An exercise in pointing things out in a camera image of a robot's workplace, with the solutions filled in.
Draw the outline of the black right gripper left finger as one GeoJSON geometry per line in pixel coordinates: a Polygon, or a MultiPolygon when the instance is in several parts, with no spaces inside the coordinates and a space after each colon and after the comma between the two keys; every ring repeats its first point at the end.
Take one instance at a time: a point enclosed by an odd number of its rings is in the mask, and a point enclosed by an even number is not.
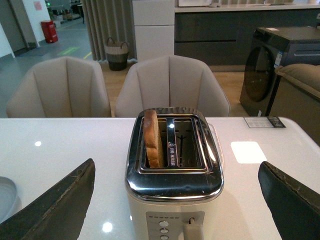
{"type": "Polygon", "coordinates": [[[89,158],[45,193],[0,225],[2,240],[76,240],[95,183],[89,158]]]}

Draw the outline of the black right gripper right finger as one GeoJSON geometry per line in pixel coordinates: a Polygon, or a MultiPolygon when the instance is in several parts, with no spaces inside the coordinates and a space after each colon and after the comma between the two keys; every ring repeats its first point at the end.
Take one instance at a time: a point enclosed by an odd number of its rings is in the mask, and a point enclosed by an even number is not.
{"type": "Polygon", "coordinates": [[[258,170],[263,198],[283,240],[320,238],[320,194],[264,161],[258,170]]]}

